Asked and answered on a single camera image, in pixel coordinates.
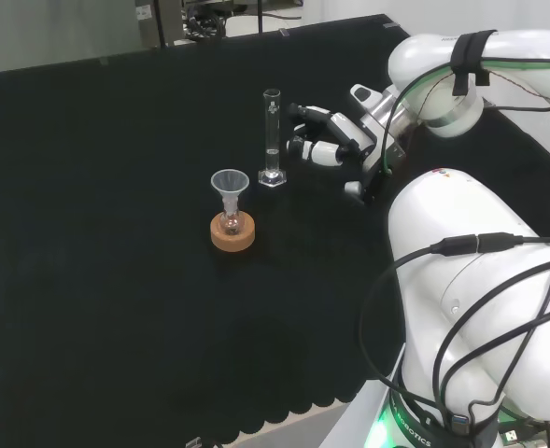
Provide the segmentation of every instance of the green cable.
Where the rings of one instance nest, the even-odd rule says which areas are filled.
[[[492,61],[492,60],[485,60],[482,62],[483,67],[485,68],[507,68],[511,70],[550,70],[550,63],[546,62],[525,62],[525,61]],[[403,101],[405,101],[405,97],[410,94],[415,89],[422,86],[422,84],[426,84],[427,82],[430,82],[431,80],[435,79],[436,77],[439,77],[441,75],[444,75],[445,73],[448,73],[451,71],[451,67],[447,64],[444,64],[440,66],[437,70],[432,69],[422,75],[422,78],[416,79],[416,83],[406,89],[405,91],[402,91],[398,98],[397,103],[402,104]],[[393,107],[392,114],[394,115],[395,111],[397,110],[397,107]],[[387,126],[385,129],[385,134],[388,134],[388,128],[390,126]],[[388,161],[387,161],[387,151],[383,148],[382,149],[382,165],[383,165],[383,172],[386,175],[392,175],[392,171],[388,168]]]

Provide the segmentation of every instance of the black cable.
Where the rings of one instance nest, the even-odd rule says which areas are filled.
[[[517,112],[550,112],[550,107],[519,107],[516,105],[489,105],[485,110],[515,110]]]
[[[358,323],[358,342],[360,350],[366,359],[366,362],[372,369],[374,377],[382,382],[384,385],[395,390],[396,392],[402,394],[408,399],[413,401],[419,401],[421,403],[427,404],[431,407],[437,407],[437,404],[424,397],[420,397],[417,394],[409,392],[407,389],[395,385],[390,381],[385,375],[383,375],[380,370],[375,366],[373,361],[368,354],[368,350],[363,341],[363,327],[364,327],[364,316],[368,305],[375,297],[376,290],[383,284],[385,280],[388,279],[390,275],[395,273],[401,266],[414,259],[418,259],[428,254],[438,254],[443,255],[444,257],[453,257],[457,255],[467,255],[467,254],[484,254],[484,253],[494,253],[501,252],[504,250],[509,250],[517,245],[522,245],[525,243],[544,243],[544,238],[524,238],[523,236],[512,235],[511,233],[497,232],[497,233],[483,233],[479,235],[463,235],[463,236],[454,236],[449,238],[444,238],[442,241],[419,249],[416,252],[401,257],[396,260],[393,264],[387,267],[381,275],[379,275],[374,281],[370,293],[364,300],[360,308],[360,317]]]
[[[261,35],[263,26],[262,26],[262,0],[258,0],[258,33]]]
[[[546,422],[544,428],[546,429],[546,447],[550,448],[550,424]]]
[[[506,413],[507,415],[509,415],[511,418],[513,418],[515,421],[518,421],[518,422],[519,421],[523,422],[528,420],[523,415],[518,415],[514,413],[511,409],[506,408],[505,406],[501,406],[501,412]]]
[[[428,255],[430,253],[430,248],[426,247],[424,249],[417,250],[416,252],[412,252],[409,255],[406,255],[405,257],[402,257],[395,261],[393,264],[391,264],[389,267],[385,269],[385,271],[380,274],[376,280],[374,281],[370,293],[366,297],[366,300],[361,305],[360,309],[360,320],[358,323],[358,343],[360,345],[360,350],[366,359],[366,362],[370,366],[370,369],[372,370],[374,374],[374,378],[376,380],[379,380],[381,383],[386,385],[389,389],[394,390],[395,392],[401,394],[402,396],[412,399],[413,401],[419,401],[421,403],[427,404],[433,408],[436,408],[436,403],[432,401],[431,399],[426,399],[424,397],[420,397],[417,394],[414,394],[413,392],[410,392],[407,389],[404,389],[403,387],[399,387],[398,385],[395,385],[392,381],[390,381],[385,375],[383,375],[380,370],[376,367],[376,365],[373,363],[372,359],[370,358],[370,355],[368,354],[368,350],[366,349],[366,345],[364,343],[364,337],[363,337],[363,327],[364,327],[364,316],[366,314],[366,310],[368,309],[368,305],[372,301],[373,297],[375,297],[376,290],[387,280],[388,277],[393,275],[395,271],[397,271],[401,266],[404,264],[409,263],[410,261],[413,261],[414,259],[419,259],[420,257],[423,257],[425,255]]]
[[[546,244],[550,245],[550,236],[544,237],[544,236],[524,236],[524,243],[538,243],[538,244]]]
[[[251,12],[244,13],[244,14],[238,14],[235,17],[239,16],[258,16],[258,14],[252,14]],[[295,16],[295,17],[287,17],[287,16],[277,16],[276,14],[271,14],[270,12],[262,12],[263,17],[274,17],[275,19],[282,19],[284,21],[300,21],[302,19],[302,16]]]
[[[424,106],[426,105],[426,102],[428,101],[428,99],[430,97],[430,94],[432,93],[432,91],[434,89],[436,89],[436,86],[438,86],[443,80],[447,79],[450,76],[451,76],[451,74],[447,75],[446,77],[442,77],[438,81],[436,81],[436,84],[434,84],[432,86],[432,88],[429,90],[428,94],[426,95],[426,98],[424,98],[424,101],[422,102],[422,106],[420,107],[420,110],[417,112],[416,119],[414,120],[414,122],[416,123],[416,126],[410,132],[409,137],[407,138],[407,144],[405,145],[405,148],[403,149],[403,152],[405,152],[405,154],[409,154],[409,152],[410,152],[410,149],[411,149],[411,146],[412,146],[412,140],[414,140],[414,134],[416,133],[417,128],[419,126],[419,123],[417,121],[420,119],[420,115],[422,114],[422,110],[424,110]]]
[[[518,59],[518,58],[482,58],[482,62],[499,62],[499,63],[550,63],[550,59]],[[400,93],[397,97],[395,103],[391,107],[389,111],[389,116],[393,117],[395,115],[395,112],[397,112],[397,107],[399,107],[399,104],[402,102],[402,100],[405,98],[407,93],[422,79],[425,77],[428,77],[432,75],[433,73],[442,70],[444,68],[449,68],[451,66],[451,63],[443,63],[441,65],[438,65],[431,70],[423,73],[419,77],[415,78],[412,82],[410,82]],[[517,108],[511,108],[510,106],[491,106],[489,108],[493,108],[495,110],[521,110],[521,111],[529,111],[529,112],[550,112],[550,107],[545,108],[539,108],[539,107],[517,107]],[[389,175],[389,173],[386,172],[387,167],[387,140],[388,140],[388,134],[390,132],[390,124],[392,120],[387,121],[387,125],[385,126],[385,131],[383,133],[383,140],[382,140],[382,153],[381,153],[381,165],[383,166],[384,174]]]
[[[529,425],[525,420],[499,422],[499,434],[501,436],[505,436],[512,431],[516,434],[519,441],[532,441],[536,438],[538,433],[544,432],[544,422],[540,427]]]
[[[505,408],[501,406],[500,409],[502,412],[504,412]],[[509,432],[513,429],[516,429],[519,433],[523,430],[523,428],[525,428],[529,434],[529,437],[518,437],[520,440],[523,441],[529,441],[533,436],[535,436],[539,432],[544,431],[546,423],[550,425],[550,422],[541,422],[538,420],[534,420],[532,417],[523,418],[522,416],[515,416],[513,418],[515,419],[514,421],[499,423],[499,433],[504,434],[505,432]]]
[[[154,14],[156,15],[156,25],[159,30],[159,41],[161,42],[161,48],[166,48],[166,41],[164,40],[164,30],[162,29],[162,16],[161,5],[159,0],[154,0]]]
[[[443,410],[446,412],[446,407],[444,406],[444,397],[446,393],[446,388],[448,385],[448,380],[451,379],[451,377],[464,365],[466,365],[468,362],[476,359],[477,357],[480,357],[490,350],[493,350],[497,348],[500,345],[503,345],[504,343],[508,343],[512,339],[515,339],[518,336],[521,336],[522,334],[530,331],[531,329],[536,329],[540,325],[544,325],[545,323],[550,322],[550,313],[547,313],[543,315],[542,317],[537,317],[533,320],[530,320],[528,323],[521,325],[517,327],[516,329],[512,329],[511,331],[507,331],[506,333],[502,334],[498,338],[493,339],[489,343],[485,343],[481,345],[480,347],[473,350],[469,355],[463,357],[458,362],[456,362],[451,369],[447,371],[446,376],[443,378],[443,383],[441,384],[441,400],[442,404],[440,406],[443,407]]]
[[[550,304],[550,285],[548,286],[548,290],[546,291],[546,296],[544,297],[544,301],[543,301],[543,303],[540,307],[540,310],[538,311],[538,314],[536,315],[536,317],[541,317],[542,315],[544,315],[544,313],[546,312],[546,308],[548,308],[549,304]],[[495,393],[494,398],[491,401],[483,401],[483,400],[480,400],[480,399],[474,399],[470,402],[470,404],[468,405],[468,413],[470,415],[470,425],[472,425],[474,427],[475,422],[476,422],[475,415],[473,414],[473,406],[474,405],[479,404],[481,406],[494,406],[495,404],[497,404],[499,402],[499,399],[501,399],[502,391],[504,390],[505,386],[507,385],[507,382],[509,381],[509,378],[511,378],[511,375],[515,370],[515,366],[517,366],[517,363],[519,362],[519,359],[524,354],[524,350],[526,350],[526,347],[529,344],[529,340],[532,338],[535,331],[536,331],[535,328],[528,331],[528,334],[526,334],[526,336],[524,337],[524,340],[519,345],[519,348],[517,349],[517,352],[515,352],[515,356],[514,356],[513,360],[511,361],[511,364],[507,368],[507,371],[503,375],[503,377],[501,379],[501,382],[499,383],[499,386],[497,387],[497,392]]]
[[[523,280],[526,280],[538,273],[543,273],[545,271],[550,271],[550,261],[535,266],[533,268],[527,269],[522,273],[519,273],[518,275],[515,275],[511,277],[510,279],[504,281],[497,287],[494,287],[492,290],[490,290],[482,299],[477,301],[470,309],[468,309],[463,316],[455,323],[455,325],[449,330],[446,337],[443,340],[443,343],[441,344],[441,347],[439,348],[439,351],[437,353],[436,358],[434,359],[434,367],[432,370],[432,391],[434,393],[434,398],[437,404],[437,408],[441,411],[441,414],[443,415],[443,419],[445,423],[448,426],[448,420],[447,420],[447,409],[444,405],[444,394],[441,393],[441,384],[440,384],[440,376],[441,376],[441,364],[443,362],[444,355],[455,338],[459,331],[463,328],[463,326],[487,303],[492,301],[495,297],[497,297],[499,294],[501,294],[503,291],[507,290],[508,288],[512,287],[513,285],[516,285],[517,283],[522,282]],[[518,327],[517,329],[513,329],[511,331],[508,331],[507,333],[503,334],[502,336],[495,338],[494,340],[490,341],[489,343],[485,343],[481,347],[478,347],[477,349],[473,350],[469,355],[466,357],[463,357],[460,359],[457,363],[455,363],[449,371],[445,374],[443,379],[443,390],[446,390],[446,385],[448,384],[449,379],[455,372],[461,368],[461,366],[467,364],[472,359],[475,359],[476,357],[479,357],[483,355],[487,350],[491,350],[492,348],[495,348],[502,343],[505,343],[507,341],[510,341],[516,336],[519,336],[520,334],[529,331],[530,329],[534,328],[534,326],[541,325],[540,322],[544,323],[550,320],[549,318],[550,314],[544,315],[541,318],[537,318],[532,320],[531,322],[528,322],[528,324],[525,324],[521,327]]]

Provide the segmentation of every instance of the white label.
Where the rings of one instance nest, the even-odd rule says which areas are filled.
[[[278,111],[278,107],[276,106],[275,102],[272,101],[271,102],[271,105],[268,106],[268,111],[271,113],[271,114],[275,114],[277,111]]]
[[[516,441],[517,433],[515,431],[509,431],[505,434],[505,439],[507,439],[507,441]]]
[[[144,5],[135,9],[137,19],[139,21],[145,21],[146,19],[152,19],[152,7],[150,5]]]

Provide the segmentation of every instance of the green light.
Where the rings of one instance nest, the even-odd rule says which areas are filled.
[[[383,413],[378,421],[373,424],[372,429],[370,429],[370,434],[368,434],[368,439],[364,444],[364,448],[387,448],[388,437],[387,437],[387,427],[385,426],[385,414]]]

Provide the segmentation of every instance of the table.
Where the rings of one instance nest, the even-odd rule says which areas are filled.
[[[262,92],[358,119],[349,89],[383,90],[406,38],[389,24],[0,74],[0,447],[228,442],[350,401],[368,376],[357,311],[390,260],[385,213],[431,168],[467,170],[550,234],[550,156],[499,114],[452,140],[418,130],[371,209],[343,195],[350,168],[284,158],[288,184],[257,185]],[[251,178],[240,204],[257,228],[238,255],[208,230],[221,207],[209,179],[229,167]],[[368,322],[389,371],[402,343],[392,285]]]

